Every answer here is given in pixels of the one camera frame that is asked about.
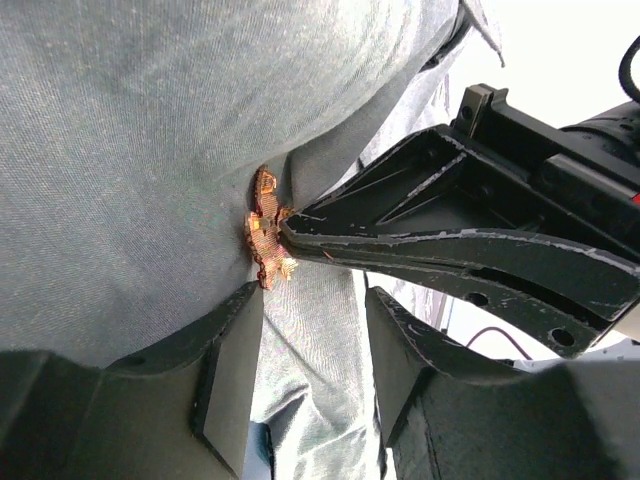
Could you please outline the grey button shirt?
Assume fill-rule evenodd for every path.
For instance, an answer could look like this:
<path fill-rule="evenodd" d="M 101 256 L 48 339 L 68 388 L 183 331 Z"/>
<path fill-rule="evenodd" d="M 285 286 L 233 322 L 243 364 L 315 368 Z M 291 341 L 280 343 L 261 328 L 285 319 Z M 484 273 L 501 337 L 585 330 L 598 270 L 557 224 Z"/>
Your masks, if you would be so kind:
<path fill-rule="evenodd" d="M 489 1 L 5 1 L 1 347 L 104 367 L 252 275 L 269 164 L 303 207 L 427 117 Z"/>

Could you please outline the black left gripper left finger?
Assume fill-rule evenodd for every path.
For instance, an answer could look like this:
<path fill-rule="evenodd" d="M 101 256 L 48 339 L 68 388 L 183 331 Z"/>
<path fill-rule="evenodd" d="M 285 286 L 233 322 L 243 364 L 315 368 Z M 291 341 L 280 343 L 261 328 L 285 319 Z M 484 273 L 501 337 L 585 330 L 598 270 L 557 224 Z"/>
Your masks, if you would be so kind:
<path fill-rule="evenodd" d="M 262 320 L 262 291 L 249 282 L 104 369 L 3 352 L 2 477 L 240 478 Z"/>

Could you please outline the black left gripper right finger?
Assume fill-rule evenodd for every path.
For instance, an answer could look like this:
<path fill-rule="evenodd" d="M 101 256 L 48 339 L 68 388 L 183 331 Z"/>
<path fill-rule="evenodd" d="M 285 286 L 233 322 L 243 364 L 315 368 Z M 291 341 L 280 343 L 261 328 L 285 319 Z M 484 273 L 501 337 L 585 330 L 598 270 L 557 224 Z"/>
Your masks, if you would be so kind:
<path fill-rule="evenodd" d="M 380 288 L 366 315 L 384 445 L 401 479 L 635 479 L 639 365 L 526 372 L 411 315 Z"/>

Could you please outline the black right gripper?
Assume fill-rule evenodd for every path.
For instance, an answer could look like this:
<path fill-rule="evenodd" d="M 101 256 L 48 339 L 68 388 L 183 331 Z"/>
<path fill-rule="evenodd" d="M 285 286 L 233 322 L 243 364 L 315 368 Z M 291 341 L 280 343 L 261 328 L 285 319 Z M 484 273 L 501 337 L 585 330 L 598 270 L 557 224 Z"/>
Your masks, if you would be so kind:
<path fill-rule="evenodd" d="M 600 331 L 542 299 L 606 322 L 638 305 L 639 106 L 557 129 L 469 87 L 450 124 L 408 135 L 282 235 L 298 259 L 448 296 L 442 329 L 470 349 L 577 358 Z"/>

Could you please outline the gold leaf brooch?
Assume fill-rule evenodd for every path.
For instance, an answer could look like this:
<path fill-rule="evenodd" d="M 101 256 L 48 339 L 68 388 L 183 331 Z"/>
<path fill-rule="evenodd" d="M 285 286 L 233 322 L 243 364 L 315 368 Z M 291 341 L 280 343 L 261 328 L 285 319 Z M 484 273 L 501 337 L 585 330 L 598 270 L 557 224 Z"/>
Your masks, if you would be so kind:
<path fill-rule="evenodd" d="M 266 165 L 260 166 L 254 176 L 253 207 L 244 223 L 245 239 L 258 266 L 257 280 L 264 290 L 274 288 L 277 275 L 290 280 L 298 266 L 280 243 L 280 223 L 294 210 L 280 204 L 277 186 L 277 177 Z"/>

